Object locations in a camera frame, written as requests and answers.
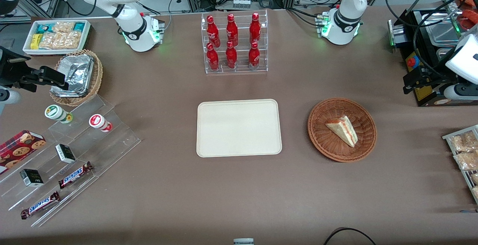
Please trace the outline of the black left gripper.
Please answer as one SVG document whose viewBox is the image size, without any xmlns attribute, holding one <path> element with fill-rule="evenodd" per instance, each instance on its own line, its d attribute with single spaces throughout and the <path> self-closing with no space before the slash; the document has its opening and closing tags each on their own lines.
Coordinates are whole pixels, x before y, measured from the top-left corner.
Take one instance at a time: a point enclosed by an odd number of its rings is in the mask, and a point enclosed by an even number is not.
<svg viewBox="0 0 478 245">
<path fill-rule="evenodd" d="M 414 89 L 437 85 L 454 84 L 454 73 L 445 65 L 423 66 L 413 68 L 404 76 L 403 93 L 409 94 Z"/>
</svg>

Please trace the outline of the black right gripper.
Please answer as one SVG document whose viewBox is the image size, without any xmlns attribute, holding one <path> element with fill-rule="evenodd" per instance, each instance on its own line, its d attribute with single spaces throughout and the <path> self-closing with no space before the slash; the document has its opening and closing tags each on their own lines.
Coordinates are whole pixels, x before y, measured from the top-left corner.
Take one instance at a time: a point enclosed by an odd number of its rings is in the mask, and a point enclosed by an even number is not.
<svg viewBox="0 0 478 245">
<path fill-rule="evenodd" d="M 36 93 L 37 84 L 69 90 L 65 75 L 48 66 L 31 68 L 26 61 L 30 58 L 1 47 L 0 84 L 7 88 L 18 88 Z"/>
</svg>

